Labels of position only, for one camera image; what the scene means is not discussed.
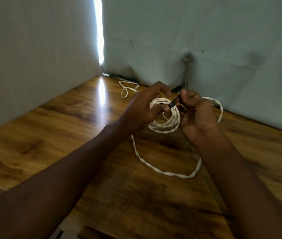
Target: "white cord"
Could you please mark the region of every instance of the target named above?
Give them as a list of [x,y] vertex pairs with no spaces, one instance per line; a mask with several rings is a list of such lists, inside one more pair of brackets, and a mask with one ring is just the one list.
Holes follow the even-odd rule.
[[[127,86],[123,86],[122,83],[128,83],[128,84],[135,84],[136,87],[133,89],[133,88],[130,88],[130,87],[127,87]],[[134,92],[137,92],[137,89],[139,88],[139,85],[137,83],[134,83],[134,82],[129,82],[129,81],[119,81],[119,84],[122,86],[122,91],[121,91],[121,97],[122,99],[126,98],[128,96],[128,89],[129,90],[132,90]],[[218,118],[218,123],[219,121],[221,120],[222,118],[222,114],[223,114],[223,107],[221,105],[220,102],[218,102],[217,100],[213,99],[213,98],[210,98],[210,97],[202,97],[204,99],[208,99],[211,101],[211,104],[212,106],[219,106],[220,109],[221,109],[221,114]],[[154,105],[156,104],[169,104],[171,101],[167,98],[156,98],[154,100],[151,101],[150,103],[150,108],[152,108]],[[169,132],[174,132],[178,127],[179,127],[179,124],[180,124],[180,113],[179,113],[179,110],[176,106],[172,107],[171,108],[171,117],[168,119],[164,116],[164,112],[163,112],[163,117],[164,119],[166,120],[165,123],[156,123],[155,121],[151,122],[149,124],[149,128],[152,130],[152,131],[155,131],[155,132],[158,132],[158,133],[169,133]],[[160,131],[159,129],[164,129],[164,128],[167,128],[167,127],[173,127],[171,130],[168,130],[168,131]],[[154,171],[160,173],[160,174],[165,174],[165,175],[168,175],[168,176],[178,176],[180,178],[192,178],[195,176],[195,174],[197,173],[197,171],[200,169],[200,166],[201,166],[201,163],[202,163],[202,160],[201,158],[199,159],[199,162],[197,164],[197,167],[195,169],[195,171],[193,173],[191,173],[189,176],[186,176],[186,175],[183,175],[183,174],[174,174],[174,173],[170,173],[170,172],[162,172],[160,169],[152,166],[151,164],[149,164],[148,162],[146,162],[143,158],[140,157],[139,153],[137,152],[137,149],[136,149],[136,143],[134,141],[134,137],[133,135],[131,135],[131,139],[132,139],[132,145],[133,145],[133,148],[134,148],[134,152],[136,154],[136,156],[139,158],[139,160],[141,162],[143,162],[144,164],[146,164],[148,167],[152,168]]]

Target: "forearm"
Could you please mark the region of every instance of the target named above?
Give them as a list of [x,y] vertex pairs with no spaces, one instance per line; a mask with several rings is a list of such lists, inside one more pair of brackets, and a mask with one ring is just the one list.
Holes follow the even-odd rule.
[[128,134],[115,125],[51,167],[0,195],[0,238],[47,238],[70,213],[89,178]]
[[218,129],[194,144],[246,238],[282,238],[282,204]]

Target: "white curtain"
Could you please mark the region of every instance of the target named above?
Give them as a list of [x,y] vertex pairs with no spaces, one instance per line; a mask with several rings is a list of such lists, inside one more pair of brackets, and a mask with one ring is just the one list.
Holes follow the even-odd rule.
[[103,71],[189,89],[282,129],[282,0],[102,0]]
[[99,72],[93,0],[0,0],[0,125]]

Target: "person's left hand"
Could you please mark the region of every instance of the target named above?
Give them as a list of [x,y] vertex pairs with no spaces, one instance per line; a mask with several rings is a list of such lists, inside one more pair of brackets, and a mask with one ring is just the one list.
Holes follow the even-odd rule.
[[133,134],[141,131],[149,123],[153,122],[160,112],[169,112],[170,108],[165,104],[157,104],[150,109],[151,101],[161,97],[159,94],[160,90],[167,97],[171,96],[170,88],[161,81],[156,82],[141,92],[135,93],[116,123],[130,134]]

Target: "person's right hand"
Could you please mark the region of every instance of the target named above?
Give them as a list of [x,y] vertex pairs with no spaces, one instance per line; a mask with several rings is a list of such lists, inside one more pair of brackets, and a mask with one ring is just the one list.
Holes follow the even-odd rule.
[[197,92],[183,89],[180,92],[180,99],[177,100],[176,106],[180,111],[179,127],[192,144],[200,137],[203,137],[209,130],[217,129],[217,121],[211,102],[203,99]]

